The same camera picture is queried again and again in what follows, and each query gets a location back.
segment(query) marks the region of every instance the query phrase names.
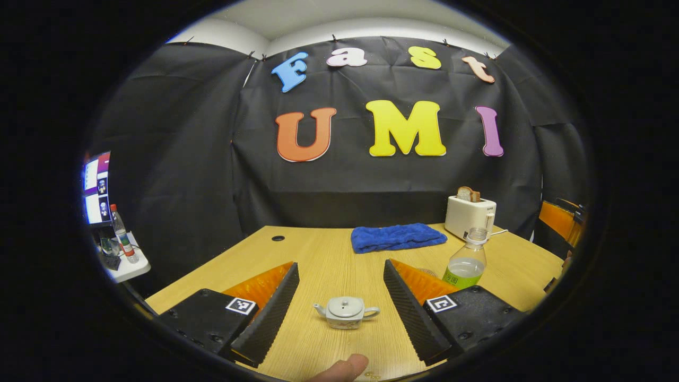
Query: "plastic bottle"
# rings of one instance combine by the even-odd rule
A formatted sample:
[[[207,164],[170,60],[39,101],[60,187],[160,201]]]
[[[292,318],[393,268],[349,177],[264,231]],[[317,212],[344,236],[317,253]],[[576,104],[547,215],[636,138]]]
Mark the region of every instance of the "plastic bottle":
[[[118,243],[125,253],[125,257],[129,262],[135,263],[139,261],[139,256],[134,252],[132,244],[130,244],[130,239],[127,237],[127,230],[123,224],[123,219],[121,219],[118,213],[118,208],[116,205],[111,205],[111,220],[113,221],[113,231],[115,232],[115,237],[118,238]]]
[[[485,228],[472,228],[465,239],[466,243],[448,262],[443,280],[460,289],[476,285],[485,270],[485,251],[483,244],[488,241]]]

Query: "blue towel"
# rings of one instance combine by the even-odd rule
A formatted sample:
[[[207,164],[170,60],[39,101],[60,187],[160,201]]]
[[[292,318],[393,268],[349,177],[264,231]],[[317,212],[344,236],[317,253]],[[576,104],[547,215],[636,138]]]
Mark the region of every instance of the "blue towel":
[[[426,247],[447,240],[447,236],[422,223],[384,228],[356,227],[351,232],[351,245],[357,254]]]

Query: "desk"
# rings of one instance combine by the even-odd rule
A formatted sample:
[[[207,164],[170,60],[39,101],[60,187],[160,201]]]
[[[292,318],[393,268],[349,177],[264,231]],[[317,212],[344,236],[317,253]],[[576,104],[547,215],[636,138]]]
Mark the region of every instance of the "desk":
[[[450,256],[464,243],[443,228],[444,244],[400,251],[356,254],[349,228],[289,228],[265,226],[223,254],[207,262],[146,301],[165,312],[200,288],[223,291],[252,276],[288,261],[299,267],[299,286],[278,336],[264,362],[252,369],[289,381],[307,379],[352,353],[365,354],[365,372],[379,380],[426,370],[419,361],[405,327],[384,285],[384,261],[394,258],[443,276]],[[272,241],[276,235],[283,241]],[[488,265],[479,285],[515,308],[526,311],[545,296],[543,288],[559,277],[563,260],[509,232],[494,235],[485,244]],[[379,307],[375,319],[358,330],[330,329],[312,307],[337,296],[362,297],[366,306]],[[357,381],[370,381],[361,375]]]
[[[139,257],[139,261],[133,264],[125,258],[125,255],[121,255],[120,265],[117,270],[114,271],[113,269],[106,268],[106,271],[115,283],[127,281],[151,270],[151,264],[148,259],[146,259],[146,256],[144,256],[144,253],[141,251],[141,248],[139,248],[139,244],[136,243],[136,239],[131,232],[128,232],[128,239],[130,239],[130,244],[136,247],[134,248],[134,252]]]

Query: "teapot handle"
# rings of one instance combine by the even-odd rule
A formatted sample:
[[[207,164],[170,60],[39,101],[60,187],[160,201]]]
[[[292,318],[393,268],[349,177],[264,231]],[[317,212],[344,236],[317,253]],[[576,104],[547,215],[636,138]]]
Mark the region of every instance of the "teapot handle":
[[[366,315],[368,312],[375,312],[371,315]],[[380,314],[380,308],[378,307],[369,307],[365,308],[365,311],[363,313],[363,319],[371,319],[372,317],[375,317],[376,315]]]

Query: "black backdrop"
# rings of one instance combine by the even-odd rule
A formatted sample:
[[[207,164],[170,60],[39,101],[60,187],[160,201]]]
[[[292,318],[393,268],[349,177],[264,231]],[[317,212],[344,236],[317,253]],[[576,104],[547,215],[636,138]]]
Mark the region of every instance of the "black backdrop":
[[[415,66],[408,48],[437,53],[441,68]],[[333,68],[326,64],[340,48],[360,48],[368,63]],[[298,52],[309,57],[304,82],[282,93],[271,70]],[[462,57],[488,66],[494,84],[477,78]],[[392,101],[407,118],[413,104],[432,101],[438,113],[444,156],[418,156],[400,150],[372,157],[372,113],[365,104]],[[361,37],[328,41],[282,52],[258,62],[243,88],[236,117],[234,148],[242,181],[238,208],[243,228],[264,224],[316,227],[391,226],[445,220],[447,198],[460,186],[498,203],[496,223],[530,237],[540,205],[540,166],[535,136],[519,96],[492,60],[433,41],[402,37]],[[504,156],[489,157],[476,106],[498,113]],[[312,162],[290,163],[276,152],[277,116],[299,111],[299,144],[311,144],[315,120],[309,113],[334,107],[331,145]]]
[[[435,51],[441,68],[415,66],[411,46]],[[348,47],[363,49],[368,63],[326,64],[333,50]],[[272,69],[298,52],[309,54],[307,78],[282,93]],[[477,78],[465,56],[484,63],[495,82]],[[547,200],[586,201],[585,178],[572,177],[585,168],[583,127],[575,129],[577,115],[558,93],[515,48],[492,60],[433,41],[362,37],[261,61],[208,44],[166,44],[114,92],[90,153],[112,151],[111,202],[152,266],[131,283],[149,296],[264,225],[442,222],[447,198],[460,186],[497,202],[496,225],[528,239],[541,193]],[[371,156],[374,118],[365,106],[376,100],[392,101],[406,118],[418,101],[437,103],[446,155]],[[503,156],[483,154],[476,106],[497,112]],[[309,113],[321,107],[337,110],[325,155],[282,159],[276,117],[303,113],[297,139],[310,145],[316,130]],[[539,228],[536,243],[543,247],[564,242]]]
[[[151,263],[130,280],[144,297],[243,238],[229,142],[253,62],[220,46],[162,46],[96,123],[90,153],[111,150],[111,203]]]

